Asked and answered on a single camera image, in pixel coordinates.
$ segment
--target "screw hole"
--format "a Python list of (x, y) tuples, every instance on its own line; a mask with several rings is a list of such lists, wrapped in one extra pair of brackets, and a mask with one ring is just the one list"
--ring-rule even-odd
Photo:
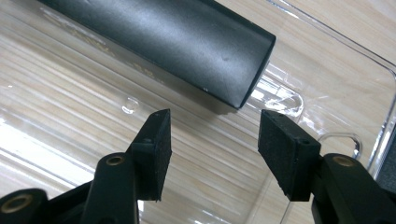
[(107, 163), (107, 165), (119, 165), (119, 164), (123, 163), (124, 160), (125, 159), (121, 156), (114, 156), (114, 157), (108, 158), (106, 163)]
[(346, 157), (335, 156), (332, 159), (342, 166), (350, 167), (355, 165), (355, 163), (351, 159)]
[(29, 205), (33, 200), (30, 194), (21, 194), (6, 201), (1, 206), (2, 213), (14, 213)]

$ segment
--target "textured fingertip pad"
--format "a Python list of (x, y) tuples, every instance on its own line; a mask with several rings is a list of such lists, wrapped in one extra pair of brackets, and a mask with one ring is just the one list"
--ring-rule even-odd
[(287, 116), (263, 110), (259, 152), (289, 200), (309, 201), (320, 143)]
[(127, 152), (132, 153), (138, 200), (161, 200), (163, 184), (172, 155), (171, 112), (151, 114)]

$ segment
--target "clear plastic bin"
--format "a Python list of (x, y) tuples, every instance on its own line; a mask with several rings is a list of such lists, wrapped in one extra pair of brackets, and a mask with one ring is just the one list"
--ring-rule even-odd
[(100, 158), (126, 150), (164, 108), (174, 154), (163, 201), (139, 204), (142, 223), (312, 222), (297, 205), (301, 214), (288, 220), (289, 202), (257, 152), (264, 108), (291, 117), (322, 154), (359, 158), (373, 176), (386, 156), (395, 65), (284, 1), (250, 3), (277, 42), (240, 110), (194, 88), (169, 89), (36, 1), (0, 4), (0, 196), (35, 187), (52, 198), (90, 181)]

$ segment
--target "wooden surface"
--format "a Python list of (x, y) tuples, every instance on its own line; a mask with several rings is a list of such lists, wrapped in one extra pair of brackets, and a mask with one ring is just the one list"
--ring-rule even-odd
[[(325, 111), (331, 110), (332, 113), (322, 115), (319, 109), (315, 113), (308, 113), (305, 108), (305, 114), (293, 117), (296, 122), (315, 137), (339, 131), (340, 127), (348, 130), (351, 126), (350, 130), (358, 131), (368, 127), (370, 130), (361, 132), (361, 137), (370, 138), (367, 146), (374, 144), (383, 120), (374, 114), (387, 111), (389, 96), (394, 91), (392, 78), (380, 75), (378, 78), (367, 75), (360, 77), (360, 72), (368, 70), (369, 75), (377, 75), (378, 70), (365, 67), (363, 63), (366, 63), (366, 58), (351, 53), (349, 49), (332, 51), (332, 46), (336, 46), (337, 42), (311, 34), (309, 27), (306, 32), (301, 32), (301, 24), (291, 27), (294, 21), (288, 23), (288, 20), (292, 18), (286, 18), (286, 13), (279, 13), (265, 1), (219, 2), (279, 35), (279, 43), (271, 59), (274, 64), (270, 64), (269, 73), (279, 63), (286, 68), (289, 62), (303, 65), (298, 67), (292, 64), (291, 68), (297, 71), (295, 75), (282, 80), (274, 79), (270, 83), (273, 86), (281, 81), (287, 84), (276, 86), (276, 91), (291, 92), (287, 87), (293, 87), (307, 94), (305, 107), (313, 105), (320, 108), (321, 105), (317, 103), (321, 101), (316, 99), (318, 94), (334, 90), (330, 93), (335, 93), (336, 100), (324, 102)], [(396, 63), (394, 1), (290, 2), (386, 60)], [(38, 139), (34, 140), (35, 145), (41, 141), (51, 146), (49, 155), (62, 155), (62, 158), (74, 164), (74, 168), (80, 169), (76, 173), (81, 175), (85, 172), (87, 177), (83, 177), (89, 178), (101, 156), (128, 147), (131, 137), (149, 113), (169, 107), (173, 113), (174, 155), (165, 181), (163, 202), (146, 203), (143, 223), (279, 223), (288, 202), (256, 148), (260, 114), (254, 105), (262, 108), (262, 102), (250, 99), (250, 105), (237, 112), (217, 114), (132, 70), (129, 65), (105, 55), (87, 44), (86, 39), (78, 39), (81, 34), (77, 34), (76, 30), (69, 29), (72, 31), (69, 34), (60, 29), (59, 21), (46, 21), (38, 16), (42, 13), (40, 10), (35, 14), (28, 7), (24, 9), (25, 13), (17, 15), (14, 10), (23, 8), (18, 8), (9, 0), (0, 0), (0, 3), (4, 3), (0, 6), (0, 92), (5, 96), (0, 99), (0, 119), (2, 123), (19, 129), (13, 130), (15, 135), (20, 134), (20, 131), (30, 134), (22, 135), (21, 140), (29, 140), (33, 136)], [(266, 22), (268, 18), (271, 18), (270, 23)], [(300, 41), (297, 44), (293, 42), (296, 39)], [(328, 44), (329, 41), (330, 47), (323, 48), (323, 51), (309, 46), (310, 43)], [(321, 61), (322, 52), (333, 56), (335, 60), (346, 58), (346, 62), (337, 63), (342, 66), (330, 66)], [(345, 73), (348, 76), (320, 76), (327, 73)], [(372, 79), (373, 82), (360, 83), (357, 79)], [(377, 92), (364, 94), (370, 87), (375, 87), (384, 95), (386, 91), (391, 93), (384, 97), (386, 99), (372, 99), (370, 96), (377, 97)], [(363, 99), (349, 99), (348, 96), (354, 91), (364, 95)], [(121, 110), (123, 105), (128, 106), (130, 103), (130, 96), (137, 98), (140, 103), (132, 115)], [(368, 111), (359, 111), (361, 105), (367, 105)], [(339, 125), (345, 120), (346, 127)], [(58, 169), (55, 165), (57, 169), (51, 170), (50, 167), (54, 166), (33, 160), (38, 158), (23, 158), (31, 163), (31, 166), (27, 166), (18, 163), (13, 157), (21, 157), (29, 150), (0, 152), (2, 193), (41, 187), (48, 189), (49, 195), (54, 196), (83, 181), (78, 179), (83, 177), (74, 176), (75, 173), (71, 174), (65, 167)], [(368, 160), (367, 153), (370, 155), (370, 151), (363, 156), (364, 161)], [(309, 203), (293, 203), (290, 208), (289, 216), (284, 218), (285, 223), (313, 222)]]

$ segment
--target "transparent container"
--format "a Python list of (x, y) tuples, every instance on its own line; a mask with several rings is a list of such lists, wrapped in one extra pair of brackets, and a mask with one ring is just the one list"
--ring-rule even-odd
[(90, 181), (100, 158), (126, 150), (164, 108), (174, 154), (163, 200), (139, 204), (142, 223), (312, 222), (299, 204), (290, 210), (257, 152), (264, 108), (292, 118), (322, 154), (358, 158), (373, 176), (386, 156), (395, 65), (284, 1), (247, 6), (277, 42), (240, 110), (187, 84), (169, 88), (36, 1), (0, 4), (0, 196), (35, 187), (52, 198)]

